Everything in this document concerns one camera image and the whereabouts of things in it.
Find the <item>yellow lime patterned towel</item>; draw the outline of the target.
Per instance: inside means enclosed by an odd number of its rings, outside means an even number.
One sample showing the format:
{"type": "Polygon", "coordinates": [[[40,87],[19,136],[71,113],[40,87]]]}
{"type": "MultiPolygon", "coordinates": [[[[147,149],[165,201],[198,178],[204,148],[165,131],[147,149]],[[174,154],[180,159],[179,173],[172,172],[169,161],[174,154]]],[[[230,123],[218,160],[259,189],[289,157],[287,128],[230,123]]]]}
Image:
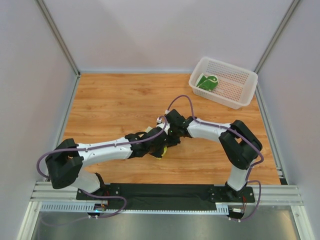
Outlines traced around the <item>yellow lime patterned towel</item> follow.
{"type": "MultiPolygon", "coordinates": [[[[158,134],[162,129],[160,127],[148,127],[146,130],[146,138],[151,138],[158,134]]],[[[160,135],[146,141],[144,144],[148,147],[149,154],[155,158],[161,159],[167,151],[166,147],[167,134],[163,131],[160,135]]]]}

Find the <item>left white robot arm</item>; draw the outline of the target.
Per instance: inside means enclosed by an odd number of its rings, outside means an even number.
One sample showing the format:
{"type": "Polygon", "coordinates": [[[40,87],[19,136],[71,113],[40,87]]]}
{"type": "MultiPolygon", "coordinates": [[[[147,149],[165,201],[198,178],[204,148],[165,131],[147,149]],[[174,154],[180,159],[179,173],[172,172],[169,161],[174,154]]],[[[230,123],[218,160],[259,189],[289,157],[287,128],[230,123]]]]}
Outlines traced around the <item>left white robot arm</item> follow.
{"type": "Polygon", "coordinates": [[[151,148],[165,146],[169,127],[158,124],[148,132],[130,133],[113,141],[92,144],[64,140],[45,158],[49,179],[55,190],[72,186],[94,193],[102,188],[102,178],[85,167],[111,160],[142,158],[151,148]]]}

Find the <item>green cream patterned towel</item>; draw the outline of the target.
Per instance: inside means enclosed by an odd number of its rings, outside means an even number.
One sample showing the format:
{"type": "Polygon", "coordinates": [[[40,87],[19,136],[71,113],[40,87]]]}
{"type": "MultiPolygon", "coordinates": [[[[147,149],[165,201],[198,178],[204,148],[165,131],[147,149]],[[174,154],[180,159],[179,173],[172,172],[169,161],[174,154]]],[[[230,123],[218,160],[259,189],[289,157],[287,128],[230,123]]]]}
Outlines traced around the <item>green cream patterned towel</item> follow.
{"type": "Polygon", "coordinates": [[[196,87],[207,92],[212,92],[219,84],[219,79],[215,75],[204,75],[201,73],[196,81],[196,87]]]}

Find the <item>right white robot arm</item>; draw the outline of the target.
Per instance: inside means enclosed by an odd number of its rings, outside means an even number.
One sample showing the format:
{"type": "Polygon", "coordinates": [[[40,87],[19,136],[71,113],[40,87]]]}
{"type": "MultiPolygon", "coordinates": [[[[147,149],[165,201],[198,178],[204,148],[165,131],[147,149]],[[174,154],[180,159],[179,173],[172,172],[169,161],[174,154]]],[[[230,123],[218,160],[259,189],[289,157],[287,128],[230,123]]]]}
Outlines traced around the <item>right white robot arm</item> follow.
{"type": "Polygon", "coordinates": [[[229,198],[239,197],[248,184],[253,162],[263,148],[261,142],[241,121],[214,123],[194,116],[185,118],[177,110],[166,110],[169,124],[168,134],[173,138],[199,138],[220,143],[232,164],[230,175],[225,183],[229,198]]]}

